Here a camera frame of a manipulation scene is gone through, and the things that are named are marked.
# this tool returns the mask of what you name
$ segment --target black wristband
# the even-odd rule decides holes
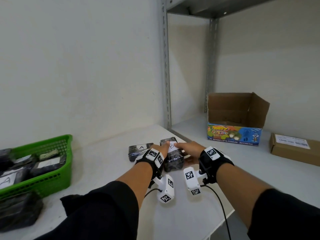
[[[149,163],[152,168],[152,178],[155,177],[161,178],[161,173],[163,169],[163,161],[164,157],[161,152],[156,149],[144,150],[140,153],[140,155],[136,158],[136,163],[146,162]]]
[[[233,164],[226,154],[216,148],[208,147],[202,151],[199,157],[199,168],[202,173],[207,174],[207,178],[203,179],[203,183],[214,184],[217,182],[217,171],[219,167],[225,163]]]

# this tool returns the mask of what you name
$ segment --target printed snack box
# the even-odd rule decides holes
[[[210,93],[208,140],[259,145],[269,106],[255,93]]]

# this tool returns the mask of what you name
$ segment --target hand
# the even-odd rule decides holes
[[[185,159],[185,166],[199,164],[198,159],[200,154],[204,149],[206,149],[204,146],[196,143],[195,141],[190,143],[175,143],[174,146],[184,150],[184,156],[190,155],[190,157]]]
[[[162,146],[153,144],[149,149],[154,148],[162,153],[163,157],[166,158],[169,151],[170,141],[166,141]]]

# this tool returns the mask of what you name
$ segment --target cardboard box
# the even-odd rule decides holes
[[[254,92],[210,93],[208,140],[259,145],[269,106]]]
[[[269,146],[273,155],[320,166],[320,141],[271,133]]]

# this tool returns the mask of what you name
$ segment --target white tabletop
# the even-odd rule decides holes
[[[75,150],[71,186],[43,199],[44,209],[33,226],[0,234],[0,239],[29,240],[54,229],[66,218],[61,197],[86,194],[124,174],[133,166],[128,159],[129,146],[149,142],[159,144],[161,139],[172,136],[166,129],[153,125]],[[156,198],[156,191],[147,196],[139,213],[138,239],[205,239],[224,221],[218,199],[207,189],[202,196],[192,197],[182,171],[169,174],[174,179],[175,198],[162,204]],[[230,203],[217,184],[212,187],[220,195],[226,214],[230,215],[233,211]]]
[[[259,146],[207,140],[206,114],[173,125],[172,129],[205,147],[221,149],[240,168],[278,190],[320,208],[320,167],[272,155],[270,132],[262,131]]]

